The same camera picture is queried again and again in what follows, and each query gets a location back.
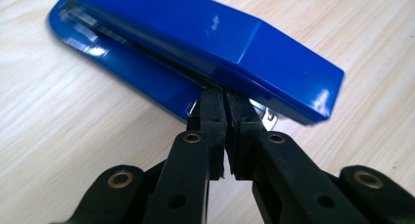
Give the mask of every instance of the light wooden surface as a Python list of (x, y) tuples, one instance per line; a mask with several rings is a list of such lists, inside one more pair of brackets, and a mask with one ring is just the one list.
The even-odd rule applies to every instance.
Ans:
[[(104, 170), (163, 160), (184, 123), (56, 40), (58, 0), (0, 0), (0, 223), (65, 221)], [(217, 0), (346, 72), (331, 120), (281, 120), (324, 170), (363, 164), (415, 194), (415, 0)], [(209, 223), (261, 223), (251, 184), (212, 182)]]

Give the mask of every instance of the blue stapler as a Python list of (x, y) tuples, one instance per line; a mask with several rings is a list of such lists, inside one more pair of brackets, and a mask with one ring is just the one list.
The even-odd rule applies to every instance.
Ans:
[(270, 24), (211, 0), (60, 0), (54, 33), (186, 120), (233, 90), (304, 125), (327, 120), (344, 72)]

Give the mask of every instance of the wood grain surface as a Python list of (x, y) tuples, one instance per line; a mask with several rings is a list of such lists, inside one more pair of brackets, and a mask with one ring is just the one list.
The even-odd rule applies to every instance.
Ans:
[[(148, 169), (183, 122), (59, 42), (58, 0), (0, 0), (0, 223), (67, 220), (106, 169)], [(332, 118), (280, 120), (324, 170), (363, 164), (415, 194), (415, 0), (216, 0), (346, 72)], [(261, 223), (251, 183), (211, 182), (208, 223)]]

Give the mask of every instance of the screw hole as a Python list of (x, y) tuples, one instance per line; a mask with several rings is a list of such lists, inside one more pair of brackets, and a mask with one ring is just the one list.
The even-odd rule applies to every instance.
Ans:
[(271, 134), (268, 136), (268, 141), (274, 144), (285, 143), (285, 138), (279, 134)]
[(384, 183), (381, 181), (381, 179), (363, 170), (355, 171), (353, 177), (354, 180), (360, 184), (372, 189), (381, 189), (384, 187)]
[(120, 189), (128, 186), (132, 182), (132, 179), (133, 174), (131, 172), (120, 170), (111, 175), (107, 184), (111, 188)]
[(183, 140), (186, 143), (198, 143), (202, 140), (202, 137), (198, 134), (190, 133), (190, 134), (186, 134)]
[(336, 206), (336, 203), (333, 201), (333, 199), (326, 195), (318, 196), (316, 200), (318, 204), (325, 208), (333, 208)]
[(181, 195), (172, 196), (168, 199), (168, 206), (174, 209), (184, 206), (185, 203), (186, 203), (186, 198)]

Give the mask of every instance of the blue plastic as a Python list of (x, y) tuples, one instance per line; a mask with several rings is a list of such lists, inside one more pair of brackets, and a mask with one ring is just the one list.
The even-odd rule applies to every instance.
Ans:
[[(268, 23), (210, 0), (61, 0), (51, 25), (64, 42), (182, 118), (202, 88), (175, 65), (153, 63), (134, 46), (302, 124), (330, 117), (344, 78), (342, 70)], [(93, 56), (69, 40), (108, 52)], [(171, 92), (180, 93), (180, 103)]]

